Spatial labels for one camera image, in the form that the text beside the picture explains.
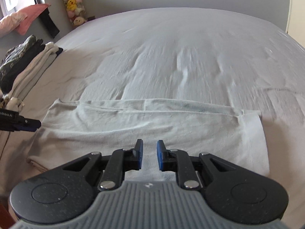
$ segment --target ribbed plastic surface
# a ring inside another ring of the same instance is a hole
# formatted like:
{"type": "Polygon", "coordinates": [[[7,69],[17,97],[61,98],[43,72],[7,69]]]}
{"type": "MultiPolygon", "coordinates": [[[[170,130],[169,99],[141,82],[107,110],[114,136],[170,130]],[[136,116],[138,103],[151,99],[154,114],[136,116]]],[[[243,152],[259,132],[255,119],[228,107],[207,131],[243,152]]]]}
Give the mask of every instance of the ribbed plastic surface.
{"type": "Polygon", "coordinates": [[[175,182],[130,181],[123,182],[117,190],[101,192],[84,214],[71,221],[58,225],[31,225],[20,221],[12,228],[287,229],[279,220],[258,226],[228,221],[214,213],[199,192],[181,189],[175,182]]]}

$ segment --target hanging plush toy organizer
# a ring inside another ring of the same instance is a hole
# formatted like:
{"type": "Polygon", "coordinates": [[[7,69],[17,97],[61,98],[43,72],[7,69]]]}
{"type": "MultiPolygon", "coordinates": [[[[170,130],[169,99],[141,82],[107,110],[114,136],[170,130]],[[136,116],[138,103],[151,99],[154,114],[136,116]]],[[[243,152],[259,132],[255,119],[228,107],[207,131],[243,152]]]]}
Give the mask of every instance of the hanging plush toy organizer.
{"type": "Polygon", "coordinates": [[[83,0],[63,0],[67,9],[68,17],[74,28],[87,22],[83,0]]]}

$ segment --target bed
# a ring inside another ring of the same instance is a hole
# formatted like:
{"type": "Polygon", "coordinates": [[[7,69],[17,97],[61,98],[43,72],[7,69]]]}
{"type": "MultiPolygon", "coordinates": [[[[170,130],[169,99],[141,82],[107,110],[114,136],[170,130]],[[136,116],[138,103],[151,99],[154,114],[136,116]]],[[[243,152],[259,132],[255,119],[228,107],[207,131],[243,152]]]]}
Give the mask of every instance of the bed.
{"type": "MultiPolygon", "coordinates": [[[[283,221],[305,223],[305,49],[284,31],[229,11],[154,8],[90,21],[57,45],[65,51],[21,115],[42,120],[58,98],[172,98],[260,110],[269,177],[289,193],[283,221]]],[[[39,173],[25,162],[32,138],[11,133],[0,160],[3,194],[39,173]]]]}

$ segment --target pink pillow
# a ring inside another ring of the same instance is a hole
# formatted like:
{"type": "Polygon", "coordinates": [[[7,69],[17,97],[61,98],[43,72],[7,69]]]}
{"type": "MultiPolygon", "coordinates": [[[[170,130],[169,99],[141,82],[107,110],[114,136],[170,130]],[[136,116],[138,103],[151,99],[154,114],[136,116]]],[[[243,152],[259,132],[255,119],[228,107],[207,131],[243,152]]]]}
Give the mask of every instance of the pink pillow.
{"type": "Polygon", "coordinates": [[[20,12],[27,14],[27,18],[20,23],[16,28],[16,31],[21,35],[25,35],[32,22],[49,6],[50,4],[35,4],[19,10],[20,12]]]}
{"type": "Polygon", "coordinates": [[[0,38],[13,31],[27,17],[21,11],[11,13],[0,21],[0,38]]]}

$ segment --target beige folded garment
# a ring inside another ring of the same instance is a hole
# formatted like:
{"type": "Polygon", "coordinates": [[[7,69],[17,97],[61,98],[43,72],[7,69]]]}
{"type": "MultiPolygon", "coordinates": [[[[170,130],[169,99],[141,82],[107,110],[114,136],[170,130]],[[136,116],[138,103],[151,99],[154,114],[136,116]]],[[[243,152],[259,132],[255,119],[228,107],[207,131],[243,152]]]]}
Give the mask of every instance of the beige folded garment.
{"type": "Polygon", "coordinates": [[[109,155],[144,141],[142,170],[128,172],[137,180],[170,180],[158,169],[157,141],[189,155],[210,152],[267,175],[269,162],[259,111],[200,102],[145,99],[101,102],[55,101],[42,121],[27,161],[41,171],[93,151],[109,155]]]}

